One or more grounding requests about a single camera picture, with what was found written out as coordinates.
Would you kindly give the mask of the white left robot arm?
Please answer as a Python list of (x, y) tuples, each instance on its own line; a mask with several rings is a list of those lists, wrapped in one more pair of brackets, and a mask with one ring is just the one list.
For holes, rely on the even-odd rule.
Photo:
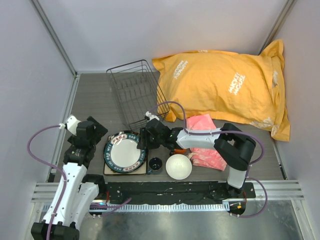
[(50, 165), (61, 178), (46, 214), (31, 227), (35, 240), (78, 240), (92, 201), (102, 199), (107, 192), (104, 177), (88, 174), (87, 170), (97, 144), (108, 130), (92, 116), (80, 121), (73, 115), (57, 128), (71, 133), (67, 140), (70, 147), (64, 153), (62, 168)]

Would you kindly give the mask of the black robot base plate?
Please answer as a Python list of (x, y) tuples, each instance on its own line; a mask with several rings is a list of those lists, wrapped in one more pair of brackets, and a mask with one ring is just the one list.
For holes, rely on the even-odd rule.
[(245, 182), (238, 193), (229, 191), (224, 181), (108, 182), (102, 193), (110, 204), (121, 204), (130, 198), (131, 205), (204, 205), (256, 197), (251, 182)]

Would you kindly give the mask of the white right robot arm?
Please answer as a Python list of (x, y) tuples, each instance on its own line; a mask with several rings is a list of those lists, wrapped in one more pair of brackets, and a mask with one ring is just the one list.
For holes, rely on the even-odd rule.
[(139, 150), (153, 150), (163, 146), (175, 149), (216, 150), (229, 166), (226, 193), (233, 198), (244, 191), (249, 163), (256, 148), (256, 141), (231, 123), (222, 128), (190, 130), (182, 127), (169, 128), (157, 119), (148, 121), (139, 130)]

